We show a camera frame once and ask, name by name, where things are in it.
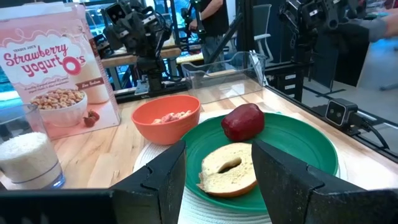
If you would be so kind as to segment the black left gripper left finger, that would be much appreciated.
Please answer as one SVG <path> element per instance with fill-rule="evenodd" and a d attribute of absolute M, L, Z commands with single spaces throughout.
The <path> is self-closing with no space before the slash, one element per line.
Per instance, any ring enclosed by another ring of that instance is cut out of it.
<path fill-rule="evenodd" d="M 186 178 L 186 143 L 177 141 L 110 187 L 117 224 L 177 224 Z"/>

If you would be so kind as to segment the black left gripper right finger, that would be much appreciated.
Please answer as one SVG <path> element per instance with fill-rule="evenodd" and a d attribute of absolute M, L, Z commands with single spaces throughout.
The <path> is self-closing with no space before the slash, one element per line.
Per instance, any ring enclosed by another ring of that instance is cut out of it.
<path fill-rule="evenodd" d="M 264 142 L 252 143 L 256 179 L 273 224 L 366 224 L 364 190 Z"/>

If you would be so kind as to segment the toasted bagel half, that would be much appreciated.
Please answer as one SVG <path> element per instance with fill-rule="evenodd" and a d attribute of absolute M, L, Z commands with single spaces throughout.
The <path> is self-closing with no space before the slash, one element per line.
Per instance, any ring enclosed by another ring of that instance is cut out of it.
<path fill-rule="evenodd" d="M 217 197 L 248 193 L 257 184 L 251 150 L 251 144 L 236 142 L 209 153 L 201 162 L 198 187 Z"/>

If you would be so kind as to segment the red apple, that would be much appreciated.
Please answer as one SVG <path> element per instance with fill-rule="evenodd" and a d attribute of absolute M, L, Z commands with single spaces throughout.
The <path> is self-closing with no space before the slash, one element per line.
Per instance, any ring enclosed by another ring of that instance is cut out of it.
<path fill-rule="evenodd" d="M 247 103 L 238 106 L 221 120 L 226 137 L 234 142 L 246 141 L 264 129 L 265 116 L 258 105 Z"/>

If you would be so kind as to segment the pink strawberry yogurt cereal box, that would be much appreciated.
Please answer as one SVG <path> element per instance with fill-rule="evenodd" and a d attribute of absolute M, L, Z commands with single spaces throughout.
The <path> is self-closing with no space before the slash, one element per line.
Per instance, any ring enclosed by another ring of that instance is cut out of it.
<path fill-rule="evenodd" d="M 51 139 L 120 124 L 85 7 L 53 2 L 0 8 L 0 68 Z"/>

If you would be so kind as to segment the person's forearm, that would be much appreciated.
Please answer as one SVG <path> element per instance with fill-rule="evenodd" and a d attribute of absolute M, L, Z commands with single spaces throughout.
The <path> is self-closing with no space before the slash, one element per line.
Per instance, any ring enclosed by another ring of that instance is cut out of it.
<path fill-rule="evenodd" d="M 369 41 L 398 37 L 398 14 L 389 14 L 369 22 Z"/>

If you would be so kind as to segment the wooden background table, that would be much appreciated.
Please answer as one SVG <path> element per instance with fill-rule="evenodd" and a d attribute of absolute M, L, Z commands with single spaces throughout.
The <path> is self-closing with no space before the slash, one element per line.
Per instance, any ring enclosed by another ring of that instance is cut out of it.
<path fill-rule="evenodd" d="M 172 47 L 170 49 L 162 49 L 160 54 L 163 58 L 174 58 L 177 61 L 177 64 L 187 63 L 187 62 L 196 62 L 203 60 L 203 54 L 195 54 L 188 56 L 181 56 L 181 49 L 178 47 Z M 129 65 L 134 64 L 137 61 L 137 57 L 132 54 L 122 54 L 115 53 L 112 54 L 109 58 L 104 58 L 101 60 L 103 66 L 105 68 L 108 67 L 117 67 L 121 65 Z"/>

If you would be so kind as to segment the green plate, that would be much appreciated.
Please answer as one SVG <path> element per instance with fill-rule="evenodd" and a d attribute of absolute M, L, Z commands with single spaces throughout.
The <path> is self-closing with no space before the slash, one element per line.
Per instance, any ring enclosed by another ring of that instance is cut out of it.
<path fill-rule="evenodd" d="M 200 199 L 227 210 L 242 213 L 266 213 L 259 187 L 232 198 L 212 197 L 202 191 L 200 182 L 202 160 L 231 141 L 224 135 L 221 120 L 229 110 L 202 113 L 200 124 L 183 136 L 187 148 L 186 188 Z M 265 128 L 256 136 L 328 174 L 339 176 L 338 155 L 333 143 L 319 130 L 281 113 L 265 113 Z"/>

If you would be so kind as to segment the orange bowl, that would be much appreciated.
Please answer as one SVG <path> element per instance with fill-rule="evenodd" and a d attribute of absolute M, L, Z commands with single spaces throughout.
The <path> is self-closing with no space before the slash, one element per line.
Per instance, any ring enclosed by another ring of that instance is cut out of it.
<path fill-rule="evenodd" d="M 200 118 L 201 103 L 190 95 L 172 95 L 149 101 L 138 107 L 131 115 L 138 131 L 148 141 L 159 145 L 170 145 L 177 142 L 184 134 L 194 128 Z M 190 113 L 166 123 L 154 123 L 170 113 Z"/>

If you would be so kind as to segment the person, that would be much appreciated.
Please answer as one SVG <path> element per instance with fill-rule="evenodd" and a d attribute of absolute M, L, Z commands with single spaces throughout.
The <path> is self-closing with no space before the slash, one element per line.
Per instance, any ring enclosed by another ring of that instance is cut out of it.
<path fill-rule="evenodd" d="M 200 19 L 206 32 L 201 51 L 204 61 L 209 62 L 229 29 L 226 0 L 200 0 Z"/>

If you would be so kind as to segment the clear plastic bin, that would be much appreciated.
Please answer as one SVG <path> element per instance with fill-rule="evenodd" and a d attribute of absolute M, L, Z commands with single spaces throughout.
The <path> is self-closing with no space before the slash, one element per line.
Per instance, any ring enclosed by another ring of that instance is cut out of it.
<path fill-rule="evenodd" d="M 181 68 L 189 94 L 205 104 L 262 90 L 266 63 L 264 55 L 236 52 L 228 60 L 204 65 L 187 62 Z"/>

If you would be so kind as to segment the grey office chair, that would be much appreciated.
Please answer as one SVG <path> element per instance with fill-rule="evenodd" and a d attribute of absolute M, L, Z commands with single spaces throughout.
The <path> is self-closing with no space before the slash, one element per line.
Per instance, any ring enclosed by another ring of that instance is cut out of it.
<path fill-rule="evenodd" d="M 269 18 L 271 13 L 271 4 L 261 4 L 253 7 L 253 26 L 254 26 L 254 42 L 256 44 L 256 52 L 264 55 L 267 62 L 273 61 L 273 55 L 267 44 L 267 39 L 271 37 L 268 33 Z"/>

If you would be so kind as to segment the clear glass with white filling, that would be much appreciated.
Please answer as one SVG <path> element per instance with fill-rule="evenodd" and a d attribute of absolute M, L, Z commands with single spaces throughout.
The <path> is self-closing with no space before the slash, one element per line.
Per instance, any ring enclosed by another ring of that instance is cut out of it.
<path fill-rule="evenodd" d="M 59 189 L 64 183 L 62 167 L 38 107 L 0 109 L 0 187 Z"/>

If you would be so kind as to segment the black divider panel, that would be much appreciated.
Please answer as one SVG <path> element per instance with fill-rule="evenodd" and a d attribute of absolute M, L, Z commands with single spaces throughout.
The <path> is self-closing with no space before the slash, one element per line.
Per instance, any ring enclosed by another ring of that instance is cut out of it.
<path fill-rule="evenodd" d="M 356 86 L 368 47 L 368 33 L 358 29 L 319 33 L 310 79 L 328 88 L 332 88 L 334 82 Z"/>

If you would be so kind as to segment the black diagonal frame strut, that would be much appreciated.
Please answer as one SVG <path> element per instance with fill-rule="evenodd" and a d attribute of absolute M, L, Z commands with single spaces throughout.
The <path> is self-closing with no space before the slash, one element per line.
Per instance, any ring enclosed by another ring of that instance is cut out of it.
<path fill-rule="evenodd" d="M 220 53 L 222 53 L 224 47 L 226 46 L 227 42 L 230 41 L 232 36 L 238 31 L 238 27 L 243 23 L 244 20 L 243 17 L 244 14 L 242 12 L 240 12 L 236 16 L 235 20 L 229 26 L 227 33 L 225 33 L 215 51 L 210 55 L 210 57 L 207 60 L 205 60 L 205 63 L 213 63 L 218 58 L 218 56 L 220 55 Z"/>

